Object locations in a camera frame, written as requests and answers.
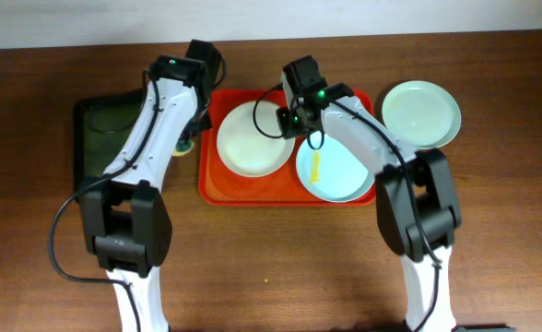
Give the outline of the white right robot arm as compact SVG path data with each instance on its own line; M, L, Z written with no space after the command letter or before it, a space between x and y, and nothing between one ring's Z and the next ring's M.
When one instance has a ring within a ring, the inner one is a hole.
M449 265L462 217L445 155L420 150L375 119L344 83L330 85L309 55L282 69L286 138L319 132L343 145L373 175L378 228L401 260L408 331L456 331Z

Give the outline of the yellow green sponge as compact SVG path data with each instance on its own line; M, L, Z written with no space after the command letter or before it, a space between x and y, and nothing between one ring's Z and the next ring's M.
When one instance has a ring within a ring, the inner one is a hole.
M181 157L187 155L194 149L194 141L191 139L179 141L174 151L172 152L173 157Z

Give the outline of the pale green plate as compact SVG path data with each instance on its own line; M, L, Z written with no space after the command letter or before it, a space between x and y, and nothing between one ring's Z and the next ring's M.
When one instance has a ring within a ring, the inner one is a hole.
M383 98L382 119L392 133L421 149L447 145L462 125L455 98L446 89L423 80L391 88Z

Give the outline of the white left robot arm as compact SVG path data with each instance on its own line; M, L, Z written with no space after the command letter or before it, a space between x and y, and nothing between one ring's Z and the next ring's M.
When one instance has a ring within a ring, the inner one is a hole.
M193 40L185 56L162 55L153 62L131 133L79 198L86 247L114 287L125 331L170 328L159 272L172 225L161 190L177 146L201 131L224 71L220 51L208 41Z

